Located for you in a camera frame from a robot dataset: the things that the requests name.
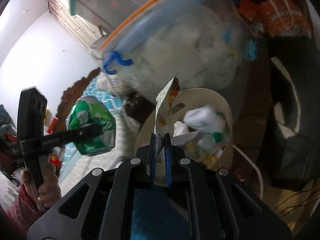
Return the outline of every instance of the brown object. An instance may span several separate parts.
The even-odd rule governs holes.
[[[61,97],[61,103],[58,106],[58,111],[56,117],[58,121],[56,122],[53,131],[65,131],[66,128],[66,118],[71,111],[71,108],[74,106],[76,101],[81,97],[83,91],[89,85],[90,81],[98,76],[100,69],[94,69],[90,72],[88,77],[83,77],[78,80],[72,87],[69,87],[66,91],[63,92]]]
[[[124,110],[128,116],[143,124],[151,112],[156,108],[154,104],[146,100],[137,92],[128,95]]]

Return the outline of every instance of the black bag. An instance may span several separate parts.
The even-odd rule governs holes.
[[[320,57],[304,37],[268,42],[273,105],[261,150],[274,187],[293,191],[320,178]]]

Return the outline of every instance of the red fabric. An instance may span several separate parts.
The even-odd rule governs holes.
[[[13,203],[7,216],[15,227],[23,234],[27,235],[29,228],[34,224],[45,212],[39,211],[36,203],[29,197],[26,188],[22,185],[19,189],[19,196]]]

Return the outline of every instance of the white wall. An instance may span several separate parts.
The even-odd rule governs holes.
[[[0,104],[16,123],[21,90],[36,86],[56,114],[63,91],[97,67],[47,11],[26,30],[0,67]]]
[[[0,65],[10,49],[44,12],[48,0],[10,0],[0,15]]]

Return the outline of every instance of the blue patterned cloth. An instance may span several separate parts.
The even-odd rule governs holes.
[[[119,100],[118,98],[111,95],[109,92],[97,90],[97,79],[98,77],[95,77],[91,80],[81,97],[93,96],[97,98],[100,102],[102,102],[112,115],[121,113],[121,107],[124,98],[122,98],[122,100]],[[68,117],[66,118],[67,128],[69,125],[69,119],[70,115],[68,115]],[[73,143],[68,143],[66,145],[66,151],[62,160],[59,182],[62,182],[66,178],[66,176],[72,171],[74,165],[76,164],[76,161],[80,157],[81,154],[76,149],[75,145]]]

